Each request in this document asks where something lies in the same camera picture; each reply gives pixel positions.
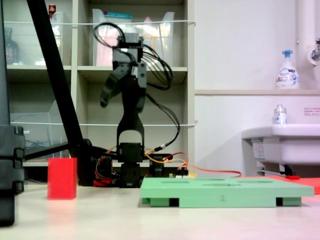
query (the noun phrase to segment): soap dispenser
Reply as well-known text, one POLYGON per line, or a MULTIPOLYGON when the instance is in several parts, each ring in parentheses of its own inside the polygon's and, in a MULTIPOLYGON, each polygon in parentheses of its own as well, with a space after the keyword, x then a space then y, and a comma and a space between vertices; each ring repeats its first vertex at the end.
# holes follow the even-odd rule
POLYGON ((299 74, 293 63, 290 61, 290 55, 292 53, 292 50, 285 50, 282 52, 285 61, 280 68, 275 82, 276 89, 300 89, 299 74))

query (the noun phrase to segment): faucet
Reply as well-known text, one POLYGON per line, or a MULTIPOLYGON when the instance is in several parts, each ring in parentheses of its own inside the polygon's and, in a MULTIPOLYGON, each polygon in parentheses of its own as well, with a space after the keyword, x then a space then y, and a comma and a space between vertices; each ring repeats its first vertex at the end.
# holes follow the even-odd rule
POLYGON ((320 38, 317 38, 315 40, 315 43, 316 43, 318 49, 312 51, 311 58, 314 61, 320 61, 320 38))

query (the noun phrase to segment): red cube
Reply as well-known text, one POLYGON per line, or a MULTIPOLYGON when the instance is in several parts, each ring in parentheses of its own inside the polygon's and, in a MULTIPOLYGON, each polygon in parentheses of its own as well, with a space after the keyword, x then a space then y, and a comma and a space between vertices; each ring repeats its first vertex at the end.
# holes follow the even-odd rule
POLYGON ((77 196, 77 159, 49 158, 48 200, 72 200, 77 196))

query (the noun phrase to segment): green board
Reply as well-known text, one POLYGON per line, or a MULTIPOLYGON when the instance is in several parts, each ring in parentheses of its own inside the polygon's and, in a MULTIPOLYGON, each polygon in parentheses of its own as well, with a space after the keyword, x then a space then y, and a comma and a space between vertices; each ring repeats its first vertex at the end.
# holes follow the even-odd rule
POLYGON ((272 178, 146 177, 140 195, 151 207, 239 208, 301 206, 314 188, 272 178))

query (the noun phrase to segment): white table surface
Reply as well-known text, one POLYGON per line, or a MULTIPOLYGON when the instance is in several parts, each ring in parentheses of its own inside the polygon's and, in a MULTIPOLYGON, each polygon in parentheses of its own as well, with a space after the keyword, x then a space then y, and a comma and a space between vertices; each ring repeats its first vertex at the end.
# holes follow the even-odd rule
POLYGON ((0 240, 320 240, 320 195, 268 208, 151 208, 139 195, 78 187, 75 200, 48 201, 46 185, 26 185, 0 240))

